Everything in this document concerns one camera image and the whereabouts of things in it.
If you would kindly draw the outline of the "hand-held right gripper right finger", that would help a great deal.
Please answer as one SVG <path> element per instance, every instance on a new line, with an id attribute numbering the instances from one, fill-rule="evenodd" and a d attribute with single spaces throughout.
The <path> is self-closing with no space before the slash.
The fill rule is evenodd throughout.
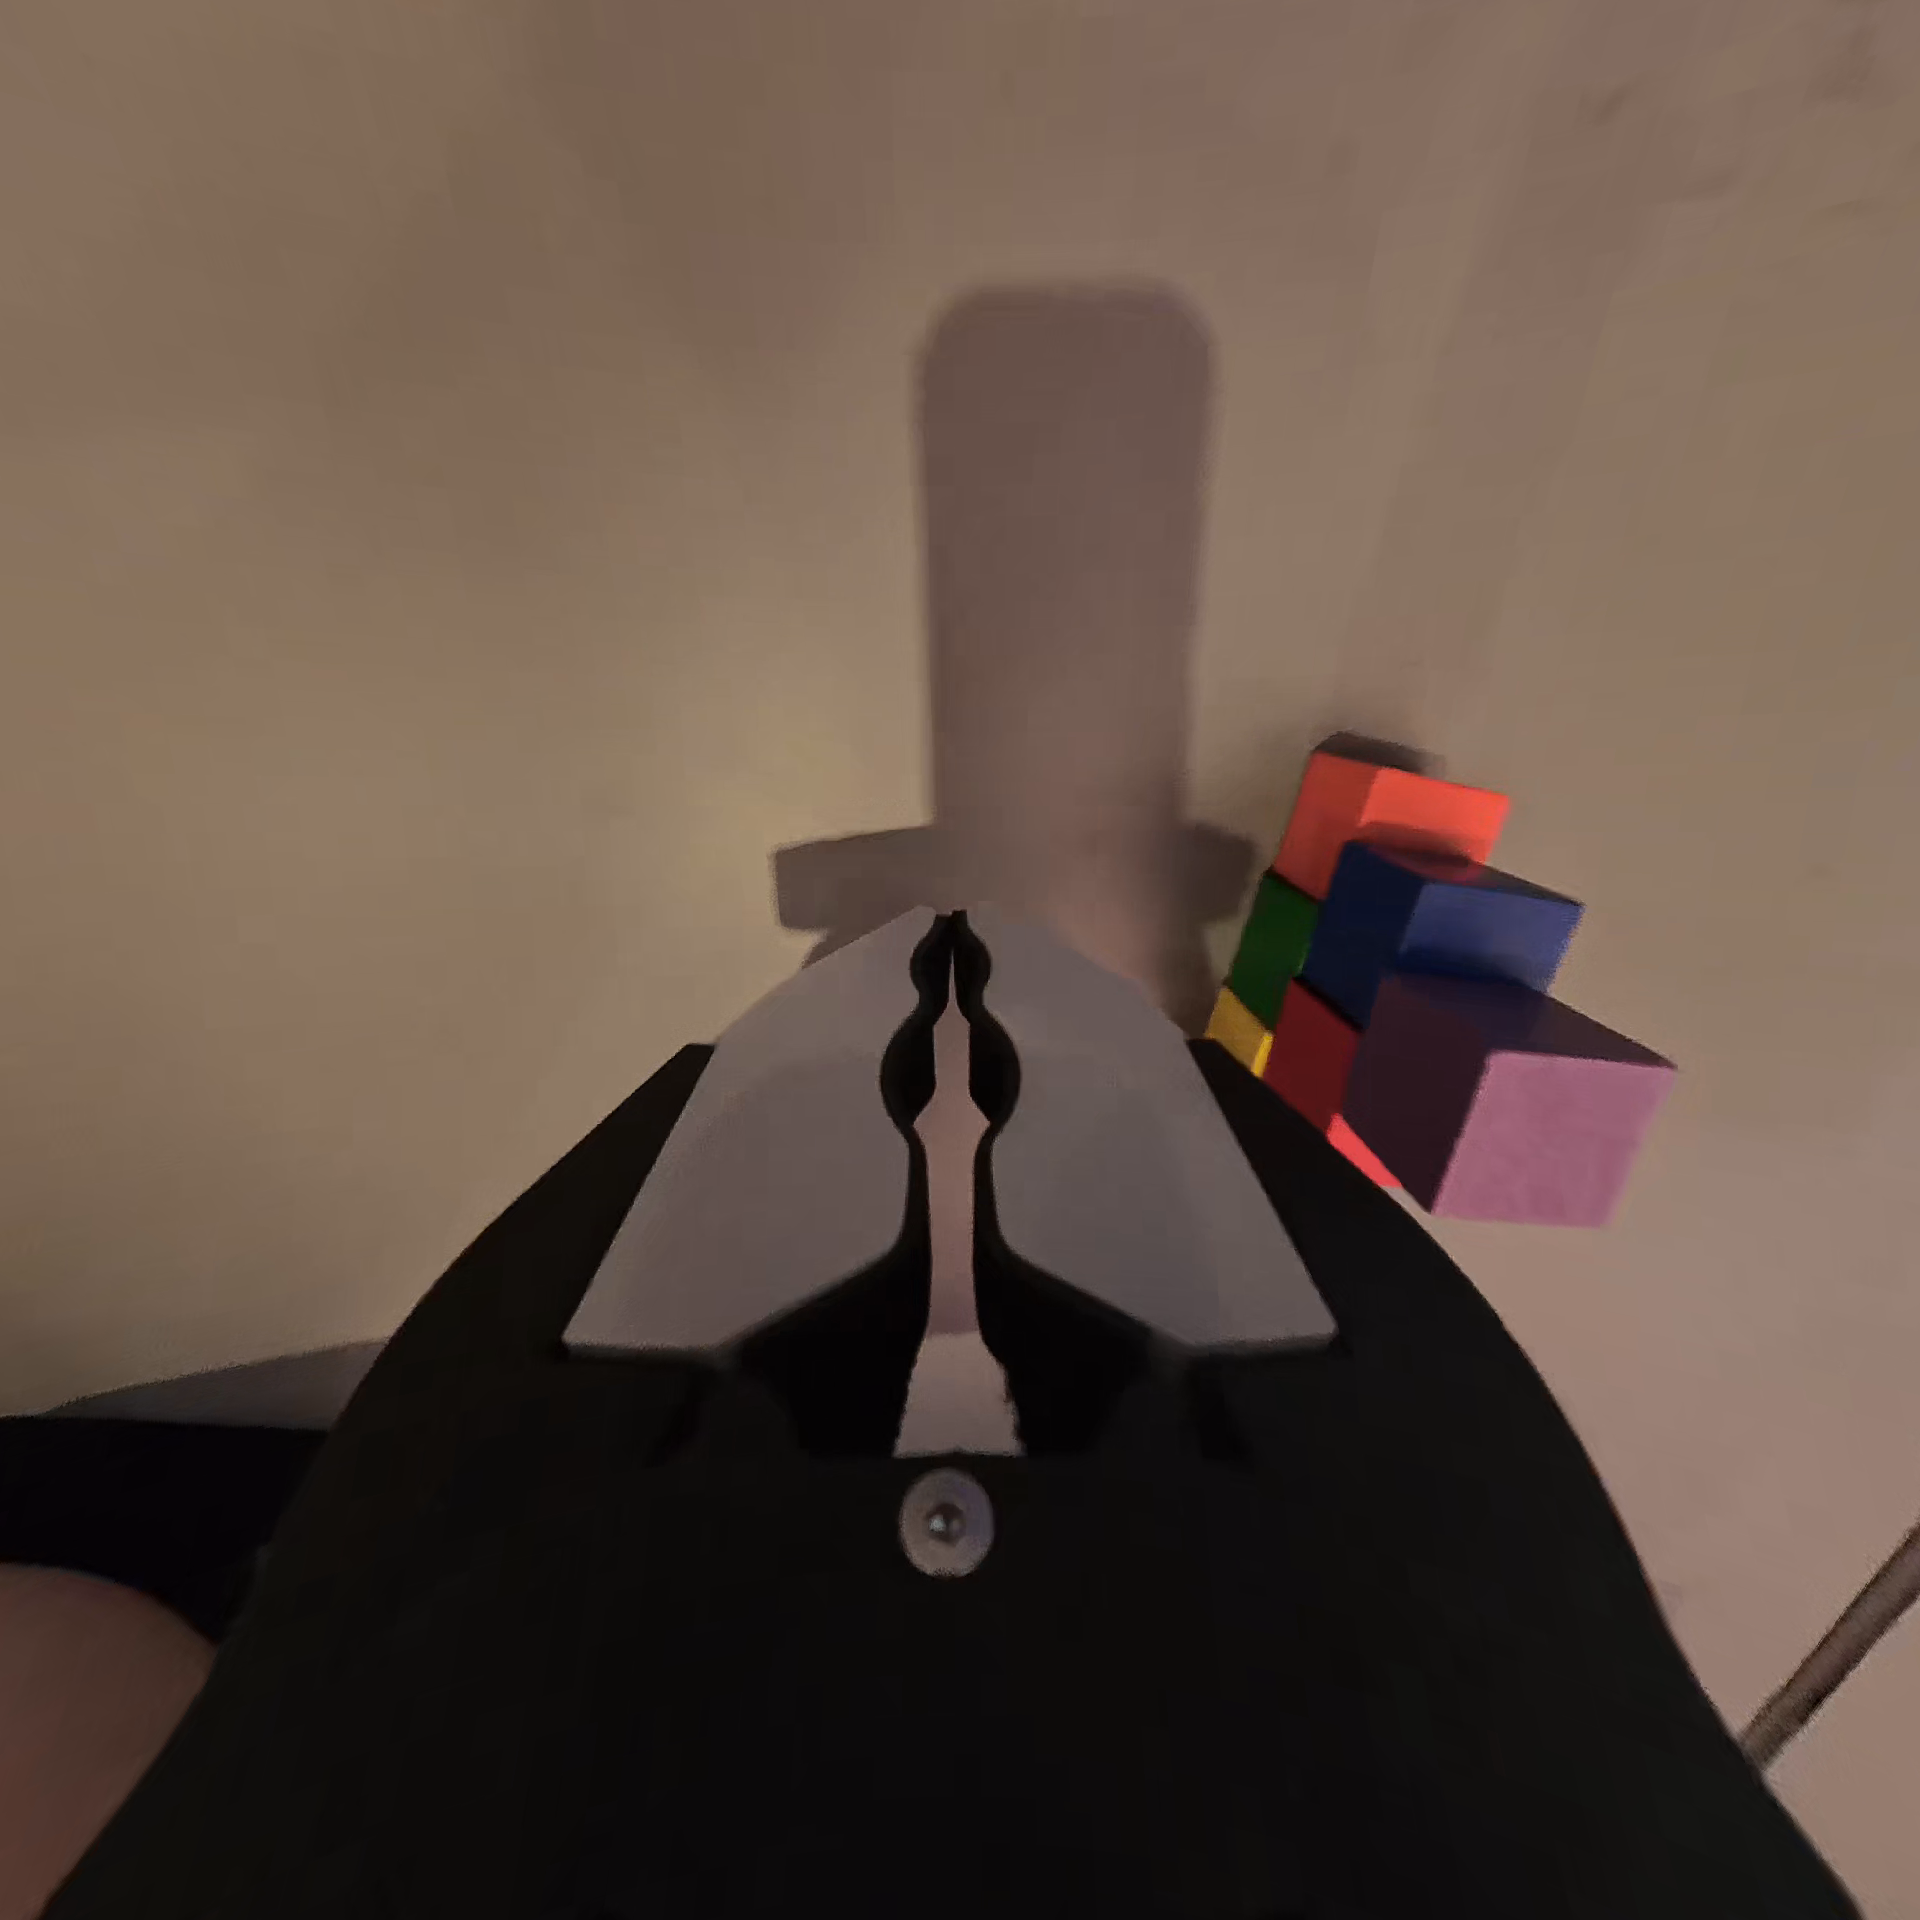
<path id="1" fill-rule="evenodd" d="M 953 918 L 977 1323 L 1019 1450 L 1097 1450 L 1196 1367 L 1322 1354 L 1338 1321 L 1183 1032 L 1127 977 L 999 910 Z"/>

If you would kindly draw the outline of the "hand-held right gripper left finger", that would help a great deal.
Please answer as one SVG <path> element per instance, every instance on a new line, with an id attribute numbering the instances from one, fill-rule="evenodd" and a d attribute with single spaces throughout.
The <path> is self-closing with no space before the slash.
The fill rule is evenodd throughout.
<path id="1" fill-rule="evenodd" d="M 927 1166 L 953 926 L 908 910 L 734 1021 L 562 1342 L 738 1373 L 804 1450 L 893 1450 L 931 1309 Z"/>

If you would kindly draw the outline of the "red wooden cube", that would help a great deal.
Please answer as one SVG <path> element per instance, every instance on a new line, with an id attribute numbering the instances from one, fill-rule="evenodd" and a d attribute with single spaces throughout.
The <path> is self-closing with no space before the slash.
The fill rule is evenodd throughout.
<path id="1" fill-rule="evenodd" d="M 1347 1162 L 1387 1191 L 1402 1185 L 1343 1119 L 1361 1032 L 1302 977 L 1279 1000 L 1261 1082 L 1302 1115 Z"/>

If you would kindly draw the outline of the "dark blue wooden cube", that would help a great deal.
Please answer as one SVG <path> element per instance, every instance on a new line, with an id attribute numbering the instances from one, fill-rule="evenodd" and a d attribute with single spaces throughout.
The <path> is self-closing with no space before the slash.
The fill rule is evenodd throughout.
<path id="1" fill-rule="evenodd" d="M 1300 982 L 1355 1026 L 1402 974 L 1548 993 L 1585 915 L 1582 902 L 1463 856 L 1353 841 L 1335 862 Z"/>

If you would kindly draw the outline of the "orange wooden cube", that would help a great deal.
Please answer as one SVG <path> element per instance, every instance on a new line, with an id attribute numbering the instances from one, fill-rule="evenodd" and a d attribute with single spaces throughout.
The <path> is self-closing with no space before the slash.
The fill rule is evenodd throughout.
<path id="1" fill-rule="evenodd" d="M 1426 752 L 1335 731 L 1305 760 L 1269 872 L 1295 891 L 1324 898 L 1348 843 L 1486 862 L 1509 811 L 1503 791 L 1451 782 Z"/>

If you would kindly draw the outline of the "purple wooden cube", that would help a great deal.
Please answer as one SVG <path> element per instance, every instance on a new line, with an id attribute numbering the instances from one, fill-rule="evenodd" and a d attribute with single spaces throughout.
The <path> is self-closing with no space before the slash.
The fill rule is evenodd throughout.
<path id="1" fill-rule="evenodd" d="M 1595 1230 L 1673 1082 L 1548 993 L 1404 971 L 1361 1032 L 1341 1119 L 1431 1216 Z"/>

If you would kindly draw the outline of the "green wooden cube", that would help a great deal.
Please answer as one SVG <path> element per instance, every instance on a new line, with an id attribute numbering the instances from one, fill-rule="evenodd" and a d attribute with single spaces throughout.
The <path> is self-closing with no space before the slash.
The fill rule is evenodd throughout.
<path id="1" fill-rule="evenodd" d="M 1222 985 L 1263 1032 L 1277 1026 L 1284 995 L 1305 969 L 1319 918 L 1319 898 L 1276 872 L 1261 874 Z"/>

